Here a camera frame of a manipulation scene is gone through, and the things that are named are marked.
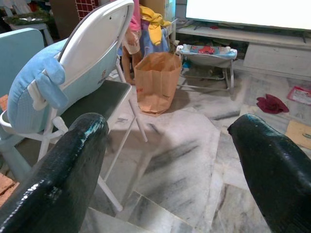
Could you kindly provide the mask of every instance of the brown paper bag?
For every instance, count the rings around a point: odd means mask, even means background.
[[[137,101],[141,111],[158,116],[174,98],[181,62],[168,52],[151,53],[135,67]]]

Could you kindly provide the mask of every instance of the television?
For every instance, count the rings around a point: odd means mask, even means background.
[[[311,0],[188,0],[186,17],[311,31]]]

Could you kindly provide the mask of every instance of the yellow cloth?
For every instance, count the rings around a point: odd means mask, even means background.
[[[151,42],[160,45],[162,40],[162,27],[170,26],[171,22],[165,21],[161,14],[155,13],[148,7],[140,6],[141,18],[149,22],[148,32]]]

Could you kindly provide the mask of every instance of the light blue seat cushion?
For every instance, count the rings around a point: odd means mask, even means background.
[[[44,129],[48,107],[62,114],[80,98],[95,91],[114,68],[117,50],[113,47],[104,58],[77,81],[61,91],[59,85],[65,81],[65,71],[54,58],[66,40],[50,45],[37,53],[18,73],[8,98],[8,119],[17,133],[37,133]],[[27,90],[35,80],[38,89],[49,106],[42,110],[33,108],[33,100]]]

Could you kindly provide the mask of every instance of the pink shirt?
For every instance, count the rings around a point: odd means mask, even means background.
[[[139,0],[134,0],[134,12],[130,22],[129,28],[131,31],[139,32],[140,28],[140,8],[139,8]]]

